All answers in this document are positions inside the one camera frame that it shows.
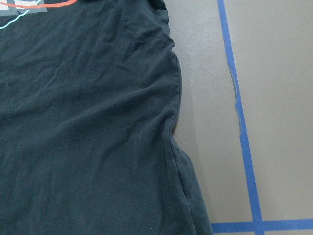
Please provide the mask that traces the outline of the black graphic t-shirt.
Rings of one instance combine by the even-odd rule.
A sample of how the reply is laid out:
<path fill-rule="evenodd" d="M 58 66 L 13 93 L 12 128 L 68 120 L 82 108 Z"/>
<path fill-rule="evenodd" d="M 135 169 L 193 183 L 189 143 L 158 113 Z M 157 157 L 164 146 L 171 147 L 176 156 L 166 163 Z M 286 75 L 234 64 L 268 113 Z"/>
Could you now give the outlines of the black graphic t-shirt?
<path fill-rule="evenodd" d="M 0 232 L 210 235 L 162 0 L 0 3 Z"/>

